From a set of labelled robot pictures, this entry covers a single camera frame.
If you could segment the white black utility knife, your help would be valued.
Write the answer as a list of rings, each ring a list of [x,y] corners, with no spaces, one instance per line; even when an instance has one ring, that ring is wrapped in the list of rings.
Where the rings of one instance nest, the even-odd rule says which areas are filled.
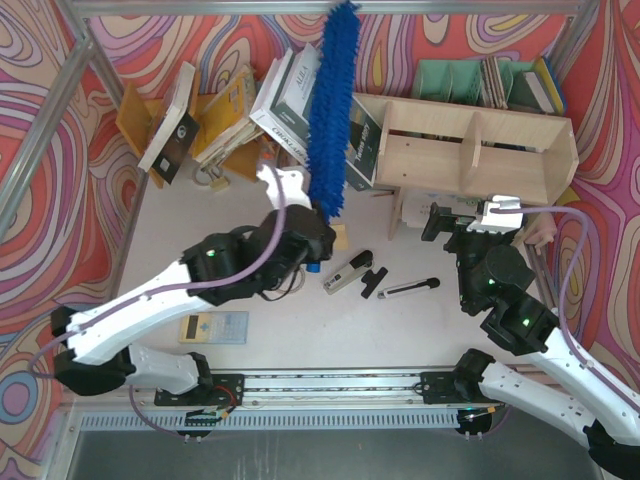
[[[377,299],[390,299],[399,297],[402,295],[412,294],[414,291],[420,289],[435,289],[440,286],[441,282],[436,277],[427,278],[424,280],[414,281],[402,285],[396,285],[393,287],[385,288],[377,293]]]

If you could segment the black plastic clip piece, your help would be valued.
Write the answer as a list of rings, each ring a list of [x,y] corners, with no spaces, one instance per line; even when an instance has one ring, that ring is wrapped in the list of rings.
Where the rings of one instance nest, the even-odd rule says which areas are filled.
[[[369,299],[387,274],[388,269],[386,267],[381,267],[377,271],[374,271],[373,269],[367,270],[361,278],[361,282],[365,285],[364,289],[361,291],[361,297]]]

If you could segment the blue fluffy duster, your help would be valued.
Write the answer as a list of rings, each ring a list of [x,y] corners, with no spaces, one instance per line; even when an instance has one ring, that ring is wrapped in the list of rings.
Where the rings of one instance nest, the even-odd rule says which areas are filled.
[[[311,202],[328,221],[344,205],[346,150],[358,54],[358,7],[341,1],[330,10],[323,31],[310,118],[307,167]]]

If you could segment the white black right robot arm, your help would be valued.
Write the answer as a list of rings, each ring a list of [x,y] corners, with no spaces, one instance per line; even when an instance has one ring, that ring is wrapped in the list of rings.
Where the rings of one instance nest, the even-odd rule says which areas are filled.
[[[467,350],[452,371],[422,373],[427,404],[497,401],[562,431],[603,470],[619,479],[639,476],[639,395],[594,359],[568,330],[563,310],[528,293],[536,275],[512,243],[525,209],[517,198],[495,197],[474,216],[432,204],[422,240],[451,237],[460,306],[501,349],[553,378],[554,389],[530,380],[491,355]]]

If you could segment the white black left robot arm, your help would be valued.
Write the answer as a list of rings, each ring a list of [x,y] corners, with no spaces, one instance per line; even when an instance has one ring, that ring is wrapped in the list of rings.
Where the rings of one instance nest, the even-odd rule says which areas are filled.
[[[284,214],[282,225],[271,212],[258,226],[205,237],[152,280],[93,310],[56,309],[51,331],[65,348],[54,357],[55,379],[81,396],[133,385],[207,404],[215,389],[204,355],[137,341],[170,321],[262,296],[302,265],[331,258],[336,233],[319,210],[289,205]]]

